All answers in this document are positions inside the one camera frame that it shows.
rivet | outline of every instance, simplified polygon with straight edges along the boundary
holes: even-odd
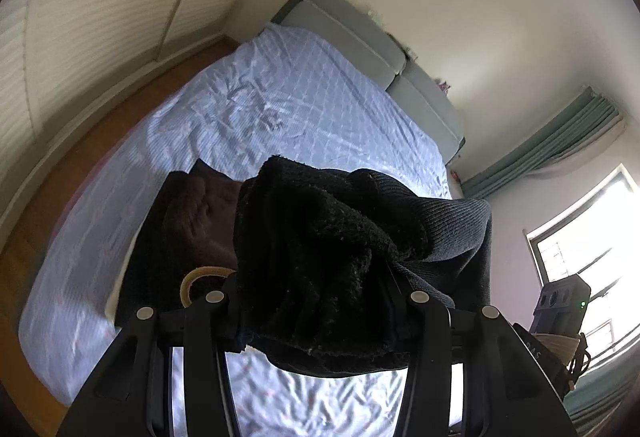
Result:
[[[154,315],[154,310],[151,307],[141,307],[136,312],[136,316],[139,320],[148,320],[151,316]]]
[[[429,301],[429,295],[425,291],[413,291],[410,298],[416,303],[427,303]]]
[[[225,299],[225,293],[222,291],[210,291],[204,297],[209,303],[220,303]]]
[[[485,305],[482,307],[482,314],[487,318],[495,320],[498,316],[500,316],[500,311],[496,309],[493,305]]]

bedsheet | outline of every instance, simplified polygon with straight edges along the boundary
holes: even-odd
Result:
[[[31,368],[69,405],[116,335],[104,306],[131,237],[167,173],[197,157],[237,180],[271,155],[319,168],[387,173],[449,198],[435,143],[340,52],[270,24],[147,116],[92,177],[50,242],[18,336]],[[346,379],[284,372],[255,350],[227,356],[245,436],[393,433],[404,371]],[[458,370],[454,390],[462,388]],[[174,424],[186,435],[182,353],[174,350]],[[460,391],[452,420],[459,418]]]

black cloth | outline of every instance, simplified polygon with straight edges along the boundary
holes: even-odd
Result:
[[[240,185],[200,159],[189,173],[167,175],[131,253],[118,296],[116,326],[122,327],[143,306],[159,311],[181,308],[180,284],[196,267],[237,268],[233,229]],[[191,298],[218,289],[220,281],[196,280]]]
[[[421,198],[361,169],[270,158],[242,184],[234,247],[251,345],[318,377],[407,367],[374,272],[389,265],[450,307],[489,303],[484,200]]]

green curtain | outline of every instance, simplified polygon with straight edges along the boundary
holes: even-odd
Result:
[[[639,374],[640,342],[636,341],[626,352],[583,375],[563,401],[578,435],[588,433],[623,401],[639,380]]]
[[[515,150],[462,182],[465,197],[484,198],[509,182],[562,156],[620,115],[606,98],[587,88],[568,107]]]

curtain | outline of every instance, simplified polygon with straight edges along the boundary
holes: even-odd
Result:
[[[615,416],[614,410],[638,387],[639,374],[640,343],[636,343],[626,353],[583,375],[563,402],[578,435],[599,435],[590,432],[609,415]]]
[[[603,128],[597,135],[590,137],[580,144],[575,152],[560,158],[555,158],[527,174],[528,178],[553,179],[563,175],[569,175],[578,168],[584,166],[598,155],[605,152],[609,146],[623,134],[626,130],[626,122],[622,115],[614,118],[609,126]]]
[[[620,111],[587,88],[532,137],[494,165],[462,182],[465,197],[484,198],[532,170],[574,153],[620,120]]]

